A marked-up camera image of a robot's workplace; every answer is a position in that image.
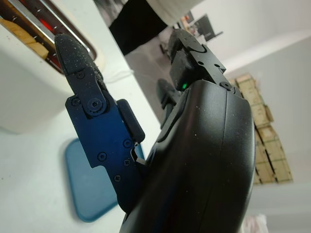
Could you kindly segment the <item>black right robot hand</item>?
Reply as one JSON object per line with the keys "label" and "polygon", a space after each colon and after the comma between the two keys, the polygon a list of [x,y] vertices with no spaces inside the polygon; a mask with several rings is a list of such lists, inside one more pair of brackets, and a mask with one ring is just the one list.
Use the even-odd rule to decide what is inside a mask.
{"label": "black right robot hand", "polygon": [[194,36],[173,31],[172,85],[159,86],[166,111],[152,150],[125,100],[114,100],[88,52],[66,34],[54,39],[73,90],[66,109],[91,167],[103,166],[126,213],[122,233],[236,233],[251,196],[255,133],[251,108],[225,67]]}

